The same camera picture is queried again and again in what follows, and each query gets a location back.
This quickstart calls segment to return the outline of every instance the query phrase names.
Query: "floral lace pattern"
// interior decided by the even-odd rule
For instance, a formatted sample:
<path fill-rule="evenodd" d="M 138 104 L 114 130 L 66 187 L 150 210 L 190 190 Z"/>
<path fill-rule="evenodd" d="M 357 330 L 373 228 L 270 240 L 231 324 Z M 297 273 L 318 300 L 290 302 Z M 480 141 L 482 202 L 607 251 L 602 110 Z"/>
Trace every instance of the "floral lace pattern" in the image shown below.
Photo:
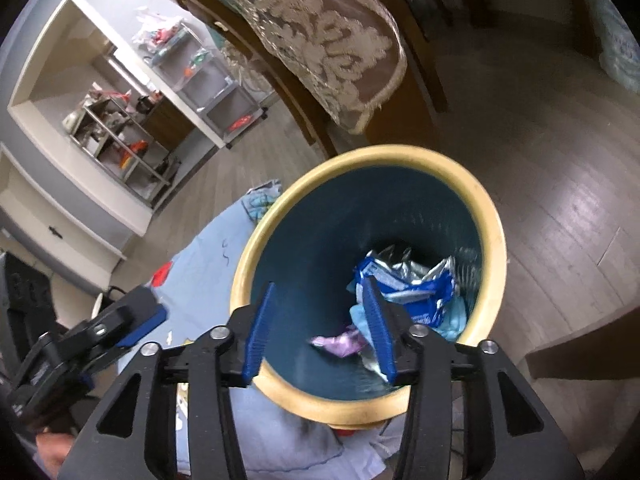
<path fill-rule="evenodd" d="M 235 0 L 332 119 L 362 133 L 398 87 L 406 59 L 396 23 L 377 0 Z"/>

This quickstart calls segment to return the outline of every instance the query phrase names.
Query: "door handle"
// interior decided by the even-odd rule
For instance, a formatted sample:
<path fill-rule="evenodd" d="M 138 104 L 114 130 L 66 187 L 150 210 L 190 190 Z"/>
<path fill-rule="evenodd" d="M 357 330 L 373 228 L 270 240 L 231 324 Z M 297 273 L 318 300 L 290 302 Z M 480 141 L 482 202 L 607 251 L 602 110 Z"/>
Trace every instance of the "door handle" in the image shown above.
<path fill-rule="evenodd" d="M 58 232 L 58 230 L 53 227 L 53 226 L 49 226 L 49 231 L 51 232 L 52 235 L 54 235 L 56 238 L 60 238 L 62 240 L 62 235 Z"/>

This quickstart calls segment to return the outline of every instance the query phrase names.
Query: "human hand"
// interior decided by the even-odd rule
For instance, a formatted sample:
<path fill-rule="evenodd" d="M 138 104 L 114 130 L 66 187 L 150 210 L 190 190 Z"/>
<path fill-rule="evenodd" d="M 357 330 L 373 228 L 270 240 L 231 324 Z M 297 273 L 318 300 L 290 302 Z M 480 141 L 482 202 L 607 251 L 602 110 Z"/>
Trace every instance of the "human hand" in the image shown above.
<path fill-rule="evenodd" d="M 41 433 L 36 435 L 36 446 L 47 472 L 55 479 L 71 451 L 74 438 L 62 433 Z"/>

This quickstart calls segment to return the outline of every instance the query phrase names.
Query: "wooden floor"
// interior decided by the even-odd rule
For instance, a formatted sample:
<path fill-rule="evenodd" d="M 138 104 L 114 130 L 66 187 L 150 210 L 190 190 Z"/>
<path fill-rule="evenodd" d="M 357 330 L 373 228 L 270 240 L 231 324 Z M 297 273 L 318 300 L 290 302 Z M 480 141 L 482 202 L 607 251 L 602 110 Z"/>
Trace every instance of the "wooden floor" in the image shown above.
<path fill-rule="evenodd" d="M 519 362 L 640 303 L 640 96 L 571 50 L 498 30 L 457 27 L 436 47 L 450 107 L 434 114 L 443 151 L 487 188 L 507 237 L 492 337 Z M 344 140 L 342 150 L 351 147 Z M 274 177 L 287 186 L 320 162 L 282 104 L 272 107 L 181 190 L 113 282 L 147 280 L 248 187 Z M 587 466 L 602 462 L 640 409 L 640 380 L 534 387 Z"/>

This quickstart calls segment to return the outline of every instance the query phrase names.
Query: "trash can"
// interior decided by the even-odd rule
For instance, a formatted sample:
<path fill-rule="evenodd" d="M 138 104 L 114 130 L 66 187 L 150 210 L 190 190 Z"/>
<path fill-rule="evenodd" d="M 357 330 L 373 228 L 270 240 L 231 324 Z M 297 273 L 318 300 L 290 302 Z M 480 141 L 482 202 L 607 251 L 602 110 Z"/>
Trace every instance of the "trash can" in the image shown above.
<path fill-rule="evenodd" d="M 487 338 L 500 309 L 506 245 L 495 206 L 462 166 L 430 150 L 385 145 L 337 156 L 302 176 L 249 239 L 230 309 L 275 282 L 278 312 L 256 386 L 273 402 L 334 428 L 375 425 L 404 413 L 409 387 L 393 388 L 357 356 L 337 359 L 309 338 L 350 324 L 346 285 L 373 247 L 404 242 L 427 262 L 458 256 L 477 266 L 470 317 L 458 341 Z"/>

